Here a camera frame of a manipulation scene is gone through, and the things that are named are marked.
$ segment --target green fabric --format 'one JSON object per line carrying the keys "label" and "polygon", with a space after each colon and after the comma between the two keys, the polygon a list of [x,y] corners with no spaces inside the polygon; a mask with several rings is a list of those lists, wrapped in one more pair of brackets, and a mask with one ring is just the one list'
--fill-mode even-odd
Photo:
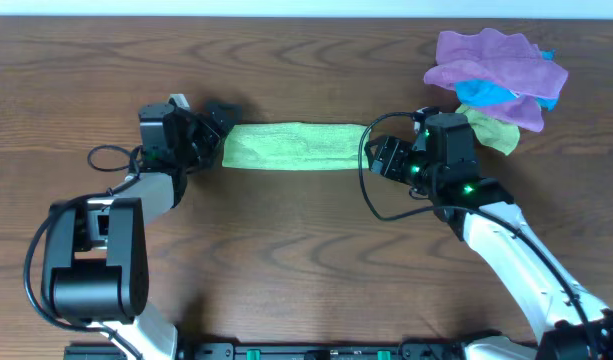
{"label": "green fabric", "polygon": [[357,169],[364,130],[365,126],[352,124],[237,125],[224,143],[222,165],[263,170]]}
{"label": "green fabric", "polygon": [[460,106],[455,112],[466,115],[477,140],[482,145],[499,150],[505,155],[510,154],[517,147],[519,143],[517,125],[499,121],[467,105]]}

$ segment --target purple towel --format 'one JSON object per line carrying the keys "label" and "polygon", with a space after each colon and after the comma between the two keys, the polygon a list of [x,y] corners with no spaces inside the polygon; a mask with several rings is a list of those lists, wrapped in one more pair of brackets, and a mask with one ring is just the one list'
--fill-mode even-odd
{"label": "purple towel", "polygon": [[544,128],[544,120],[535,97],[558,98],[568,78],[564,68],[544,60],[537,45],[523,34],[506,36],[495,29],[477,35],[441,32],[436,60],[438,66],[424,75],[426,84],[454,91],[460,81],[492,81],[516,93],[518,99],[475,109],[536,132]]}

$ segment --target black cable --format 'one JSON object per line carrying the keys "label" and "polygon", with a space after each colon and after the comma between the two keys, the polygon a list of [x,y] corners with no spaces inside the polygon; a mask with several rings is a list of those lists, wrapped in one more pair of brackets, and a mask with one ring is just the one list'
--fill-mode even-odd
{"label": "black cable", "polygon": [[512,235],[522,240],[522,242],[524,242],[526,246],[528,246],[531,249],[531,251],[535,253],[535,255],[544,263],[544,265],[548,268],[548,270],[553,274],[553,276],[555,277],[559,285],[562,287],[562,289],[568,296],[571,304],[573,304],[573,307],[575,308],[575,311],[577,312],[577,315],[579,316],[579,319],[584,327],[584,331],[586,332],[586,337],[588,338],[588,341],[590,342],[590,349],[592,352],[593,359],[598,359],[599,358],[599,353],[598,353],[599,348],[597,346],[597,341],[590,328],[588,317],[586,316],[586,313],[584,312],[584,309],[582,309],[582,306],[579,302],[579,298],[573,292],[573,289],[570,287],[568,282],[559,273],[555,265],[553,265],[553,263],[546,257],[546,255],[544,255],[544,253],[537,247],[537,245],[535,245],[530,239],[528,239],[528,237],[526,237],[526,235],[524,235],[524,233],[520,229],[515,229],[512,225],[508,224],[506,221],[496,216],[487,214],[481,210],[469,209],[466,207],[454,206],[454,205],[426,206],[426,207],[422,207],[419,209],[411,210],[411,211],[408,211],[408,212],[405,212],[399,215],[394,215],[394,216],[389,216],[389,217],[383,217],[377,212],[377,210],[371,203],[370,199],[368,198],[368,194],[366,193],[366,187],[364,185],[364,174],[362,172],[362,151],[363,151],[364,140],[366,139],[366,136],[368,136],[368,133],[370,132],[370,130],[375,125],[383,121],[384,119],[395,117],[395,116],[409,116],[412,119],[412,116],[413,116],[412,114],[413,113],[408,113],[408,112],[393,112],[393,113],[384,114],[378,117],[377,119],[375,119],[375,121],[373,121],[362,134],[362,138],[359,142],[359,154],[358,154],[359,186],[362,190],[362,195],[364,196],[366,205],[368,205],[368,208],[373,213],[373,215],[375,215],[375,217],[381,221],[395,221],[395,220],[403,219],[405,217],[409,217],[409,216],[413,216],[413,215],[417,215],[417,214],[421,214],[421,213],[429,212],[429,211],[456,210],[456,211],[463,211],[466,214],[479,215],[489,221],[496,223],[497,225],[503,227],[504,229],[508,230]]}
{"label": "black cable", "polygon": [[[117,151],[117,152],[120,152],[126,155],[129,159],[128,165],[124,165],[124,166],[120,166],[116,168],[103,168],[103,167],[99,167],[95,165],[95,163],[93,162],[93,155],[95,155],[95,153],[98,152],[99,150],[113,150],[113,151]],[[94,148],[92,148],[88,152],[88,156],[86,157],[86,160],[88,161],[88,166],[90,166],[91,168],[97,171],[115,172],[115,171],[122,171],[122,170],[129,169],[129,171],[130,170],[135,171],[135,176],[139,177],[140,169],[139,169],[139,162],[137,161],[137,155],[139,155],[141,150],[142,150],[141,145],[135,147],[132,151],[128,151],[121,146],[112,145],[112,144],[104,144],[104,145],[99,145],[99,146],[95,146]]]}
{"label": "black cable", "polygon": [[137,351],[130,343],[124,340],[121,336],[119,336],[115,330],[112,330],[105,326],[104,327],[75,326],[75,325],[66,324],[66,323],[63,323],[57,320],[55,317],[53,317],[51,314],[49,314],[46,310],[44,310],[41,307],[41,305],[37,301],[37,298],[35,297],[35,293],[33,292],[31,282],[30,282],[30,267],[33,261],[33,255],[35,254],[35,249],[37,248],[37,244],[39,243],[42,235],[50,227],[53,221],[55,221],[55,219],[59,219],[59,217],[66,210],[70,209],[71,207],[81,202],[84,202],[90,198],[106,197],[106,196],[108,196],[107,193],[88,194],[88,195],[78,196],[74,199],[67,201],[65,204],[57,208],[57,210],[53,211],[50,215],[48,215],[46,220],[44,220],[44,222],[37,229],[37,232],[35,232],[35,236],[33,236],[33,239],[31,240],[30,245],[28,247],[28,251],[26,252],[26,258],[24,259],[24,274],[23,274],[24,289],[26,290],[26,296],[28,296],[30,305],[49,324],[56,326],[63,330],[76,331],[76,332],[87,332],[87,333],[88,332],[101,332],[101,333],[108,334],[108,338],[110,340],[117,341],[117,343],[121,345],[124,349],[126,349],[132,356],[134,356],[135,359],[141,360],[143,359],[142,354],[140,354],[139,351]]}

